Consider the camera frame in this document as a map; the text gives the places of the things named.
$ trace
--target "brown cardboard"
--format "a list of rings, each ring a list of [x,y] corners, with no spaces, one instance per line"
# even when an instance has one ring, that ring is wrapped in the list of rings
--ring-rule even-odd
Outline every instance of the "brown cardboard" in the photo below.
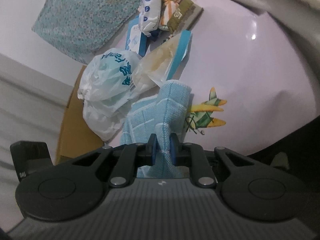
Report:
[[[75,158],[103,145],[103,141],[90,130],[82,117],[83,101],[77,91],[86,66],[83,66],[66,106],[60,128],[56,163]]]

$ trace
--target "teal pillow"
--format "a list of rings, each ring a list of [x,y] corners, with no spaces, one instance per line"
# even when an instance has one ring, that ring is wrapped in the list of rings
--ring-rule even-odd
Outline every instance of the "teal pillow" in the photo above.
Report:
[[[42,39],[84,64],[136,13],[140,0],[46,0],[32,27]]]

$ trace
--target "silver rivet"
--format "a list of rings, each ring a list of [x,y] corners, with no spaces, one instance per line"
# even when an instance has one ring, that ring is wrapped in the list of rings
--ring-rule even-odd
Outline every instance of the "silver rivet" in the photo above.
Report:
[[[123,177],[113,177],[110,182],[113,184],[113,185],[122,185],[124,183],[126,183],[126,179],[123,178]]]
[[[214,179],[213,178],[209,178],[209,177],[202,177],[198,180],[198,182],[201,184],[201,185],[204,185],[204,186],[208,186],[208,185],[211,185],[214,183]]]

